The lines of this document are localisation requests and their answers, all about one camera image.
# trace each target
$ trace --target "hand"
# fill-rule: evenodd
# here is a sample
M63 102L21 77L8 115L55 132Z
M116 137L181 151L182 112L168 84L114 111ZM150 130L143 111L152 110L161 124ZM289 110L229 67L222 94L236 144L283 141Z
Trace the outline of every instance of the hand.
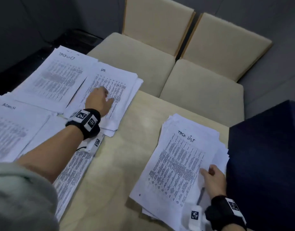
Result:
M211 199L218 195L226 196L225 175L216 165L211 164L208 171L202 168L200 173L204 177L205 189Z
M101 117L105 116L111 109L114 101L113 98L106 101L107 95L108 91L103 86L95 88L86 100L86 109L96 109Z

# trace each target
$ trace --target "beige tabletop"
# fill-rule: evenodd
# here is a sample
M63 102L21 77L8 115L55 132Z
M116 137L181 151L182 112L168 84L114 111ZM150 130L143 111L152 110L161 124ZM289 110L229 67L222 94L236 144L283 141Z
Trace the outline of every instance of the beige tabletop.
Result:
M229 128L139 91L112 138L105 137L89 166L60 230L167 230L125 203L157 146L161 125L175 113L220 132L226 146Z

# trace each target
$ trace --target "beige chair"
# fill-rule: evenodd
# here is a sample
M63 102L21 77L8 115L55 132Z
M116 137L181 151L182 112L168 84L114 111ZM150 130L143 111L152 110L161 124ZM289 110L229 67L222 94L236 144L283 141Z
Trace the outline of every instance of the beige chair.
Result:
M122 34L111 34L88 55L137 73L140 90L159 97L194 14L172 0L126 0Z
M202 14L160 98L228 127L244 120L243 87L236 81L271 41Z

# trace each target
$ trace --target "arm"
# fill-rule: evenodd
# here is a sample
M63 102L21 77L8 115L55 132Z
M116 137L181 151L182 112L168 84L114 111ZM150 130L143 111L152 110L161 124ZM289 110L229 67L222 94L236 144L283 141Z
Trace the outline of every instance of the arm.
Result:
M208 171L201 169L200 173L204 177L205 189L211 199L218 195L226 196L226 179L225 175L214 164L210 165ZM236 224L229 224L219 231L245 231L245 229Z
M96 88L86 100L86 108L96 109L101 117L111 109L113 98L106 101L108 95L104 87ZM67 126L44 143L29 151L17 160L17 163L53 183L83 140L83 134L76 126Z

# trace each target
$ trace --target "black wristband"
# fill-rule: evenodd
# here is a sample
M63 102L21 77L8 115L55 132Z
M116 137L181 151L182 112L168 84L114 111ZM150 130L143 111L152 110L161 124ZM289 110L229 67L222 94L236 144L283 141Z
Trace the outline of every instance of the black wristband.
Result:
M74 125L78 127L82 134L83 139L95 137L99 134L100 128L100 113L95 109L83 109L76 112L73 119L68 121L65 126Z
M229 224L236 224L247 230L243 218L233 213L224 195L216 196L211 200L211 206L206 209L205 215L211 222L213 230L221 231Z

